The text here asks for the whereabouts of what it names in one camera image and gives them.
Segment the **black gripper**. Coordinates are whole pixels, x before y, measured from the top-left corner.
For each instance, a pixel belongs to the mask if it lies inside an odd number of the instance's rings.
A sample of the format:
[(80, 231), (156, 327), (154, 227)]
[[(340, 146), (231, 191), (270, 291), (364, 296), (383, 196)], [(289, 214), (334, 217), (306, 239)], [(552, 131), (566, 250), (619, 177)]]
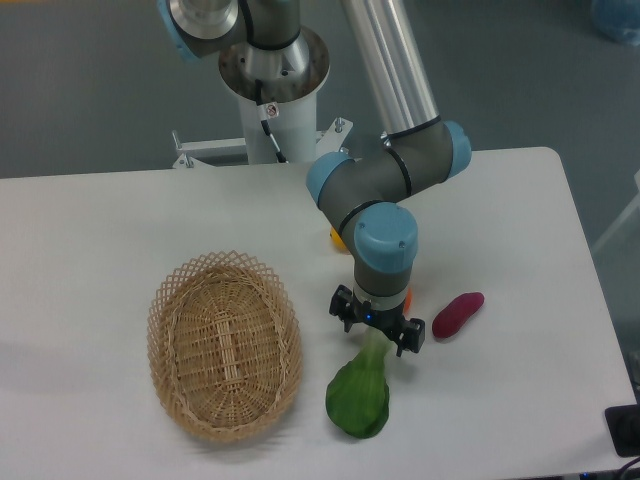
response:
[(425, 322), (422, 319), (406, 319), (404, 315), (406, 298), (395, 306), (388, 305), (388, 298), (383, 298), (383, 305), (373, 298), (367, 298), (340, 284), (331, 297), (329, 314), (337, 317), (343, 324), (345, 333), (349, 333), (354, 324), (364, 324), (383, 332), (392, 338), (397, 346), (396, 356), (401, 357), (405, 351), (419, 353), (425, 339)]

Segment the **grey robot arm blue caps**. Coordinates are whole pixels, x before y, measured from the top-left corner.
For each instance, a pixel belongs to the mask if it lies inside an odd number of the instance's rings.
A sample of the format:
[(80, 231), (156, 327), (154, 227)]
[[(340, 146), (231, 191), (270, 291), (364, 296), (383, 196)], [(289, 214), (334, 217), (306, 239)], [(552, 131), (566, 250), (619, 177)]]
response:
[(309, 165), (307, 189), (354, 259), (354, 284), (336, 290), (331, 314), (418, 352), (425, 324), (403, 313), (418, 227), (401, 203), (463, 171), (472, 149), (462, 127), (439, 115), (403, 3), (343, 3), (384, 127), (380, 153), (363, 160), (316, 132), (330, 60), (298, 2), (161, 1), (158, 10), (184, 58), (218, 55), (249, 162)]

